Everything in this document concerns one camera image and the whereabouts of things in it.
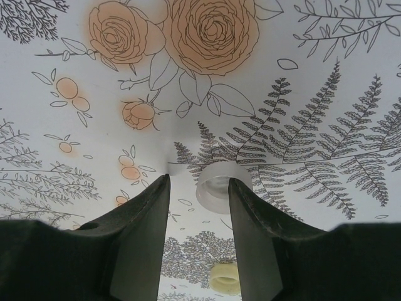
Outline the pale yellow bottle cap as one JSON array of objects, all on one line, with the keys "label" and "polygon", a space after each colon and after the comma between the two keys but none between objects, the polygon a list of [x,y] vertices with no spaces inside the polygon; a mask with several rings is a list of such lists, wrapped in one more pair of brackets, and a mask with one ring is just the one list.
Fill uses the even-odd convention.
[{"label": "pale yellow bottle cap", "polygon": [[210,272],[209,286],[215,292],[237,295],[241,292],[238,267],[233,263],[216,263]]}]

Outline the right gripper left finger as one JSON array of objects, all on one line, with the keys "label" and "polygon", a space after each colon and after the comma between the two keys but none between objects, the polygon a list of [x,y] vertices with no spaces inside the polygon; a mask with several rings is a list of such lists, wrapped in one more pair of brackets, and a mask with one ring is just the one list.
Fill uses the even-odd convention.
[{"label": "right gripper left finger", "polygon": [[170,205],[170,177],[77,230],[71,251],[67,301],[157,301]]}]

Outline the floral patterned table cover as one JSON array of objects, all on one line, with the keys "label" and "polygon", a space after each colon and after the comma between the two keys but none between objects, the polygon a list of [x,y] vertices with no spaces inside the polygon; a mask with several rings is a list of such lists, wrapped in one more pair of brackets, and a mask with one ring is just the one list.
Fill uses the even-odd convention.
[{"label": "floral patterned table cover", "polygon": [[401,222],[401,0],[0,0],[0,219],[75,230],[169,174],[158,301],[243,301],[209,287],[220,161],[317,228]]}]

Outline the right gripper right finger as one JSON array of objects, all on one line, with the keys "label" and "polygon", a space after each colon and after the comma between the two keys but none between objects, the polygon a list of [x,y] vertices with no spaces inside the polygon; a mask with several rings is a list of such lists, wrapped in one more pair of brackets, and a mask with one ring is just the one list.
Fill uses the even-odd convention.
[{"label": "right gripper right finger", "polygon": [[324,232],[258,197],[238,179],[228,187],[242,301],[278,301],[292,286],[288,242]]}]

